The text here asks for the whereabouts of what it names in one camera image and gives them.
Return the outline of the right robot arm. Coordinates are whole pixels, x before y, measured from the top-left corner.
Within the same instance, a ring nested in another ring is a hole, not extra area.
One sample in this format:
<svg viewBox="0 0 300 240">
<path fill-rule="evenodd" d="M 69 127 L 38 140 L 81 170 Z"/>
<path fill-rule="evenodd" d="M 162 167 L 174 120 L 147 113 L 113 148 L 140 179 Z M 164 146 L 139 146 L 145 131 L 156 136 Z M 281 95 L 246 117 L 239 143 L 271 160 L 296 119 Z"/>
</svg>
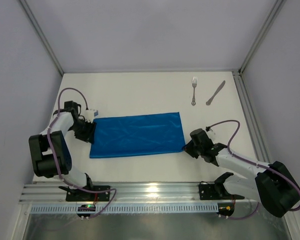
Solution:
<svg viewBox="0 0 300 240">
<path fill-rule="evenodd" d="M 277 218 L 300 209 L 300 187 L 281 162 L 268 164 L 245 159 L 229 146 L 213 143 L 201 128 L 192 131 L 190 137 L 183 147 L 188 155 L 228 170 L 211 184 L 199 184 L 201 200 L 250 199 Z"/>
</svg>

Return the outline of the blue cloth napkin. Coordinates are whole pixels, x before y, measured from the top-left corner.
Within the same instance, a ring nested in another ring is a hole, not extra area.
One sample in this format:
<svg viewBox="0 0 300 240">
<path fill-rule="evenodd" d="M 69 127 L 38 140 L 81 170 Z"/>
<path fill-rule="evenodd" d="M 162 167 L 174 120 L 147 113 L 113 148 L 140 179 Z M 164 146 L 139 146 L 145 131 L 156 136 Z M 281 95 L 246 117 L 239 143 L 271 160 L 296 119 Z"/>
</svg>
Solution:
<svg viewBox="0 0 300 240">
<path fill-rule="evenodd" d="M 104 117 L 94 122 L 92 159 L 179 153 L 185 146 L 178 112 Z"/>
</svg>

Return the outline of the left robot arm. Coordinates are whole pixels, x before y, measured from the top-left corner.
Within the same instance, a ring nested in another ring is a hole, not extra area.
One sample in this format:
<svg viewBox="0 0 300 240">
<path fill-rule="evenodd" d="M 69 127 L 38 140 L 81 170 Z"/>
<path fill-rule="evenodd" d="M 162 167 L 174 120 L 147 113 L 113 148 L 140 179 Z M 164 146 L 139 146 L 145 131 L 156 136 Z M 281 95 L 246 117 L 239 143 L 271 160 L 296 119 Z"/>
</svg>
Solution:
<svg viewBox="0 0 300 240">
<path fill-rule="evenodd" d="M 65 136 L 69 131 L 80 141 L 93 144 L 96 123 L 80 117 L 81 105 L 74 101 L 64 103 L 64 108 L 54 112 L 50 125 L 40 134 L 29 138 L 30 154 L 36 176 L 58 178 L 71 187 L 84 192 L 93 190 L 87 173 L 76 169 Z"/>
</svg>

